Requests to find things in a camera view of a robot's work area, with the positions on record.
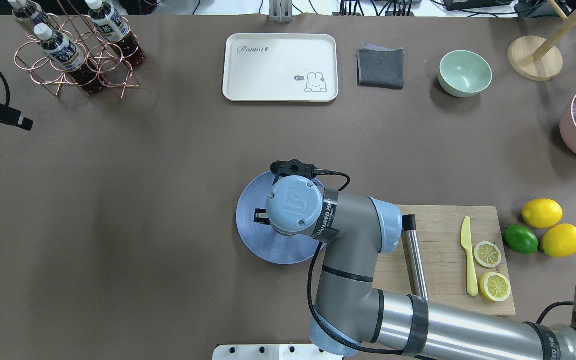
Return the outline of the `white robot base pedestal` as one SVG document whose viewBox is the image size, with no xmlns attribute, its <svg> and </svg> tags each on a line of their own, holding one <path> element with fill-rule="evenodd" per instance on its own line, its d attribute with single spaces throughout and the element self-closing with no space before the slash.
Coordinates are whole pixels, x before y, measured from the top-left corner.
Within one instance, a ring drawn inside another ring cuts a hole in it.
<svg viewBox="0 0 576 360">
<path fill-rule="evenodd" d="M 222 344 L 213 360 L 343 360 L 343 356 L 320 350 L 315 344 Z"/>
</svg>

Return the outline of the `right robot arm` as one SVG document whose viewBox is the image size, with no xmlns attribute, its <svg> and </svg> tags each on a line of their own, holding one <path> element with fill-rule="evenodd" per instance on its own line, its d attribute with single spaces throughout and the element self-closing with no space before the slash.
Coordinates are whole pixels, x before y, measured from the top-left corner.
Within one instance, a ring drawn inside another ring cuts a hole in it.
<svg viewBox="0 0 576 360">
<path fill-rule="evenodd" d="M 310 338 L 327 353 L 420 360 L 576 360 L 576 289 L 569 325 L 544 326 L 432 303 L 373 285 L 379 254 L 392 252 L 403 219 L 393 203 L 341 193 L 299 175 L 263 192 L 266 223 L 326 244 Z"/>
</svg>

